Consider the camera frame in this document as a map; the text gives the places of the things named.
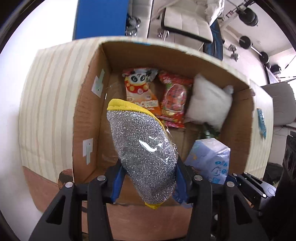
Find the light blue tissue packet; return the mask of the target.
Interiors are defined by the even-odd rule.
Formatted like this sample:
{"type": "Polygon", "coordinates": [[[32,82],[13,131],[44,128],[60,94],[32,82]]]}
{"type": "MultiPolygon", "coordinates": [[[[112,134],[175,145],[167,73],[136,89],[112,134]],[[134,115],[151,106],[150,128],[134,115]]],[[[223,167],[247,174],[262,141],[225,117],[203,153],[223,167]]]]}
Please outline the light blue tissue packet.
{"type": "Polygon", "coordinates": [[[184,164],[209,182],[223,185],[230,166],[231,149],[215,138],[196,140],[184,164]]]}

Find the silver yellow scrubber packet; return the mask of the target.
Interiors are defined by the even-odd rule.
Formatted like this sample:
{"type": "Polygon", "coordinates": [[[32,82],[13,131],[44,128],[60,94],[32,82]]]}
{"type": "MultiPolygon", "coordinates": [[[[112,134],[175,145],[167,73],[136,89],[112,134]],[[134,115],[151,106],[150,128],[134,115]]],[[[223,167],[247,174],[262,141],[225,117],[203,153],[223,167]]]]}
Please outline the silver yellow scrubber packet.
{"type": "Polygon", "coordinates": [[[114,98],[106,116],[123,168],[145,205],[158,209],[175,188],[175,144],[161,121],[137,104],[114,98]]]}

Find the green snack packet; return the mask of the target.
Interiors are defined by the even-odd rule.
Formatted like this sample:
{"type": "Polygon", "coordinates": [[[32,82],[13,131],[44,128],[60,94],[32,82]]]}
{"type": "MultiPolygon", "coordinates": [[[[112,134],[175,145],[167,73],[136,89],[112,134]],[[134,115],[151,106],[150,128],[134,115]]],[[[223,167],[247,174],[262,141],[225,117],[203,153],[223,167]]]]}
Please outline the green snack packet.
{"type": "Polygon", "coordinates": [[[200,139],[217,138],[219,137],[219,135],[220,132],[216,130],[213,126],[209,125],[208,123],[203,123],[200,139]]]}

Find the white soft packet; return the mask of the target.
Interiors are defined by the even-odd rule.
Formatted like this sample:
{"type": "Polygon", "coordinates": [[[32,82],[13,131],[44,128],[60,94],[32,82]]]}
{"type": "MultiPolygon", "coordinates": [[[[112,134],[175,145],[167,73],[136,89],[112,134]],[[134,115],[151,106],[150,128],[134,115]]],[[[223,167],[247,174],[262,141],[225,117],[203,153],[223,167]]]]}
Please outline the white soft packet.
{"type": "Polygon", "coordinates": [[[220,131],[232,106],[233,92],[232,85],[220,88],[201,74],[196,75],[184,122],[207,123],[220,131]]]}

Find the panda orange snack packet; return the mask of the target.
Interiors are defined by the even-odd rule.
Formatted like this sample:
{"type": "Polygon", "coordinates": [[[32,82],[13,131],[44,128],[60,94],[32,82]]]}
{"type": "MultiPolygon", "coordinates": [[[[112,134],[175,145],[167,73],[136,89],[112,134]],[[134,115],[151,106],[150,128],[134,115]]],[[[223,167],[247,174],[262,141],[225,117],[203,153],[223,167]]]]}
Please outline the panda orange snack packet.
{"type": "Polygon", "coordinates": [[[155,116],[161,115],[161,108],[150,85],[158,74],[154,68],[132,68],[124,70],[126,100],[149,110],[155,116]]]}

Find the red snack packet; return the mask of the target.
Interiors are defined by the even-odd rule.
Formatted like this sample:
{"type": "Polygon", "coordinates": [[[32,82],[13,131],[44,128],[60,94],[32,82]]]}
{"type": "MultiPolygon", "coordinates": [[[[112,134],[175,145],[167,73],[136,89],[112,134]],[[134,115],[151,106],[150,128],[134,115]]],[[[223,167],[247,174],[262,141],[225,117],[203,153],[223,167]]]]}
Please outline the red snack packet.
{"type": "Polygon", "coordinates": [[[159,119],[167,126],[184,128],[185,105],[188,92],[194,82],[193,78],[166,71],[161,71],[158,77],[165,86],[159,119]]]}

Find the grey office chair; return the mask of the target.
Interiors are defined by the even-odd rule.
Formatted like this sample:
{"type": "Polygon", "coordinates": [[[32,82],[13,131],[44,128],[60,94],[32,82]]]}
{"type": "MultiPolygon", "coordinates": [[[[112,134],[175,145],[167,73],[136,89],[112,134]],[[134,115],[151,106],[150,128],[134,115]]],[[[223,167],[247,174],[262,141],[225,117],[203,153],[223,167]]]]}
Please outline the grey office chair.
{"type": "Polygon", "coordinates": [[[286,82],[262,87],[273,99],[273,125],[284,126],[295,121],[296,105],[293,89],[286,82]]]}

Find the open cardboard box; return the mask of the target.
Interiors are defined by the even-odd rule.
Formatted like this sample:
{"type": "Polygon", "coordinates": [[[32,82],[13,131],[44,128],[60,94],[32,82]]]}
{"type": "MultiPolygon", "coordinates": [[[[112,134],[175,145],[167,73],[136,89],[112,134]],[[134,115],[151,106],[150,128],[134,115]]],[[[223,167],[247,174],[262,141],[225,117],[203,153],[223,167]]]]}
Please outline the open cardboard box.
{"type": "Polygon", "coordinates": [[[247,78],[220,60],[161,41],[126,37],[75,41],[81,86],[73,121],[73,173],[78,183],[118,159],[108,103],[123,99],[150,111],[169,127],[182,160],[190,156],[204,123],[231,150],[229,171],[254,172],[254,91],[247,78]]]}

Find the chrome dumbbell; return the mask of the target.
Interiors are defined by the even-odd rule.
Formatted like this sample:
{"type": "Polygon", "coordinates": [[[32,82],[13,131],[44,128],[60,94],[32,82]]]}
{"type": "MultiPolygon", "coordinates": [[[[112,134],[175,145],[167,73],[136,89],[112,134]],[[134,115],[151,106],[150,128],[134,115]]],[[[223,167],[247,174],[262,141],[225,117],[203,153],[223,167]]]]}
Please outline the chrome dumbbell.
{"type": "Polygon", "coordinates": [[[239,54],[237,53],[237,47],[235,45],[233,45],[233,44],[230,44],[229,47],[228,47],[228,50],[230,52],[232,52],[231,55],[230,55],[230,58],[237,62],[238,59],[239,59],[239,54]]]}

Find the black blue bench pad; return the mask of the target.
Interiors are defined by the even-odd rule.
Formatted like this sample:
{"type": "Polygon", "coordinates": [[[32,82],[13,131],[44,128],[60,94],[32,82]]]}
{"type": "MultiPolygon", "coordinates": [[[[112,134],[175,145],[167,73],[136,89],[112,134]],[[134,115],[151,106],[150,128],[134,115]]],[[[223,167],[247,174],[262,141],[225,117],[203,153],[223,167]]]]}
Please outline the black blue bench pad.
{"type": "Polygon", "coordinates": [[[223,58],[224,58],[223,44],[224,44],[224,42],[222,39],[222,34],[221,34],[220,26],[219,26],[217,19],[210,26],[210,29],[212,32],[213,41],[211,44],[204,44],[203,45],[203,52],[223,61],[223,58]]]}

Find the floor barbell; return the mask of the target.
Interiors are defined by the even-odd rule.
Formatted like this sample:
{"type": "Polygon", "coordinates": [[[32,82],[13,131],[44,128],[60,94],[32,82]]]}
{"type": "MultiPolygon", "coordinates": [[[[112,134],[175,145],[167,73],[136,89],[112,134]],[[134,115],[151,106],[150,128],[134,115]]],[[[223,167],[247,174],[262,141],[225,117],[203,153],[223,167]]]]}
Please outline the floor barbell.
{"type": "Polygon", "coordinates": [[[259,60],[262,64],[267,65],[269,63],[269,56],[266,52],[264,51],[258,51],[254,46],[252,41],[250,40],[249,37],[247,36],[241,36],[239,38],[239,45],[243,49],[252,49],[255,53],[259,55],[259,60]]]}

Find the blue board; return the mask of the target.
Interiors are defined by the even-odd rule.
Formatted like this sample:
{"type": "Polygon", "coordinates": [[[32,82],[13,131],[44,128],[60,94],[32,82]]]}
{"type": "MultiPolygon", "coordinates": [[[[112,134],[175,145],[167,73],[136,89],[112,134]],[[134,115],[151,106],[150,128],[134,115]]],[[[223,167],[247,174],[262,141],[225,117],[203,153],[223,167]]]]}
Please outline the blue board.
{"type": "Polygon", "coordinates": [[[78,1],[73,40],[124,36],[128,6],[128,0],[78,1]]]}

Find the white padded chair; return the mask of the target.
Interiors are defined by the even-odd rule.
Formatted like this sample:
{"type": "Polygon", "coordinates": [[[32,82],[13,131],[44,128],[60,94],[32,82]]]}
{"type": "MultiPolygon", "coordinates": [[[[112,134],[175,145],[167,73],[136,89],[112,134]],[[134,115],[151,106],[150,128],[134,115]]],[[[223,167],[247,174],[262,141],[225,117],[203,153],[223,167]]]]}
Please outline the white padded chair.
{"type": "Polygon", "coordinates": [[[213,42],[208,22],[198,16],[197,13],[186,11],[177,6],[168,6],[164,9],[161,27],[170,33],[189,37],[206,44],[213,42]]]}

